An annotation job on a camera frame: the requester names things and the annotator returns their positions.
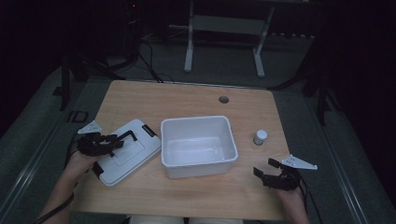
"background desk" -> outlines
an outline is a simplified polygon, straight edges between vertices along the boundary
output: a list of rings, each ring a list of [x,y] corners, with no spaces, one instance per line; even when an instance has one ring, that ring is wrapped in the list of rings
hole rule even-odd
[[[230,99],[219,102],[220,96]],[[280,171],[267,164],[289,155],[288,146],[269,91],[208,86],[113,81],[96,121],[111,133],[132,119],[142,119],[159,136],[168,118],[224,115],[231,123],[239,158],[224,175],[170,179],[161,153],[114,188],[95,175],[79,183],[73,210],[178,217],[284,219],[275,194],[253,174],[253,166],[267,174]],[[253,143],[258,129],[269,137]]]

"desk leg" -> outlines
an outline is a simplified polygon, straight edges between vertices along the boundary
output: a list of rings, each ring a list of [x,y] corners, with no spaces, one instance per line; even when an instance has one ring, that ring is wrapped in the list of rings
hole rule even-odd
[[[192,32],[193,32],[193,1],[190,1],[190,18],[189,18],[189,44],[187,46],[186,62],[184,63],[184,71],[190,72],[192,68],[192,54],[194,45],[192,44]]]
[[[260,43],[257,46],[257,48],[253,49],[253,57],[254,57],[254,62],[256,64],[256,70],[257,70],[257,76],[258,77],[264,77],[264,69],[262,66],[262,56],[260,53],[262,52],[262,45],[264,44],[265,37],[268,34],[268,28],[270,27],[271,19],[274,15],[275,8],[271,7],[268,13],[267,20],[264,22],[264,25],[262,27],[262,34],[260,36]]]

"white desk frame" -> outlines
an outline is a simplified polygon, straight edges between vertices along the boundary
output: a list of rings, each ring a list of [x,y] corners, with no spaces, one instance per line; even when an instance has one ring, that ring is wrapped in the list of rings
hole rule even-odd
[[[253,48],[253,56],[254,62],[256,64],[257,76],[264,77],[262,57],[260,53],[262,51],[262,45],[264,44],[265,37],[267,36],[268,28],[274,15],[274,11],[274,7],[269,8],[266,21],[195,15],[193,10],[193,0],[191,0],[189,19],[189,44],[187,46],[184,71],[190,72],[192,67],[193,31],[205,30],[213,32],[259,35],[260,42],[257,47]]]

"white plastic container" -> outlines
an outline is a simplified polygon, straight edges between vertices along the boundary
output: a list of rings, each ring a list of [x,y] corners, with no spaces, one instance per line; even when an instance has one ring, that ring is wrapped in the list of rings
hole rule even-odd
[[[170,178],[224,174],[238,158],[224,116],[165,119],[161,133],[162,161]]]

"small white bottle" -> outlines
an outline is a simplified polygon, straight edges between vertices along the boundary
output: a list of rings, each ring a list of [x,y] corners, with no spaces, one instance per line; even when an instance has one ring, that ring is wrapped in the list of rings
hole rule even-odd
[[[261,146],[267,136],[268,134],[265,130],[258,130],[256,132],[256,137],[253,139],[254,144],[256,144],[256,146]]]

